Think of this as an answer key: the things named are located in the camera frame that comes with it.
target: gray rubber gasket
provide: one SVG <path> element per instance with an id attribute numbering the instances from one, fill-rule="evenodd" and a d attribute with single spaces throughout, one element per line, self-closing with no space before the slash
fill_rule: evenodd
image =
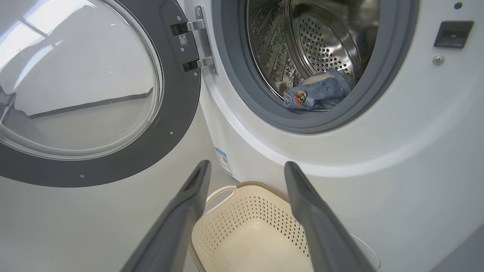
<path id="1" fill-rule="evenodd" d="M 410 47 L 419 0 L 381 0 L 374 53 L 351 93 L 328 112 L 287 110 L 258 73 L 247 43 L 245 1 L 213 0 L 214 34 L 226 73 L 244 103 L 267 123 L 295 133 L 321 133 L 364 113 L 385 92 Z"/>
<path id="2" fill-rule="evenodd" d="M 163 100 L 151 126 L 129 146 L 104 157 L 81 161 L 36 157 L 0 144 L 1 176 L 51 187 L 106 184 L 150 167 L 185 135 L 198 106 L 200 71 L 185 72 L 183 63 L 197 60 L 198 51 L 189 32 L 186 34 L 189 45 L 181 52 L 178 36 L 171 33 L 170 25 L 186 22 L 186 17 L 176 0 L 119 0 L 119 3 L 144 27 L 163 66 Z"/>

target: screw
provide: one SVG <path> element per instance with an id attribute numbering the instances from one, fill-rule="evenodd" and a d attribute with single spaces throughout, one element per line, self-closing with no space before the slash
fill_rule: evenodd
<path id="1" fill-rule="evenodd" d="M 438 66 L 444 63 L 444 60 L 445 60 L 444 56 L 435 56 L 432 62 Z"/>

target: open round door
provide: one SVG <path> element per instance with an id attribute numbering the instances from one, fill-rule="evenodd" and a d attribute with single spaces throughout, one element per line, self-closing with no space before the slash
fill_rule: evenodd
<path id="1" fill-rule="evenodd" d="M 200 93 L 176 0 L 0 4 L 0 175 L 54 187 L 105 184 L 162 159 Z"/>

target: basket bottom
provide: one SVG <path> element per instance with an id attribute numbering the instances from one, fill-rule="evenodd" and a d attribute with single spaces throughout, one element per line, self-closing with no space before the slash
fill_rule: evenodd
<path id="1" fill-rule="evenodd" d="M 265 222 L 247 222 L 218 249 L 215 266 L 231 272 L 312 272 L 311 261 Z"/>

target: white washing machine front panel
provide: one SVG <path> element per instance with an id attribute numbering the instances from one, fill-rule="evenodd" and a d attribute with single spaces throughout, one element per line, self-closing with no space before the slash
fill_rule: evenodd
<path id="1" fill-rule="evenodd" d="M 211 17 L 212 2 L 201 2 Z M 185 1 L 189 19 L 201 2 Z M 288 133 L 256 116 L 215 48 L 219 75 L 203 71 L 200 101 L 233 176 L 285 190 L 283 165 L 294 161 L 348 231 L 380 257 L 379 271 L 432 269 L 484 223 L 484 3 L 468 1 L 459 10 L 454 4 L 421 1 L 410 49 L 392 84 L 360 117 L 322 134 Z M 433 47 L 445 20 L 475 22 L 465 48 Z M 445 57 L 440 66 L 432 63 L 437 55 Z"/>

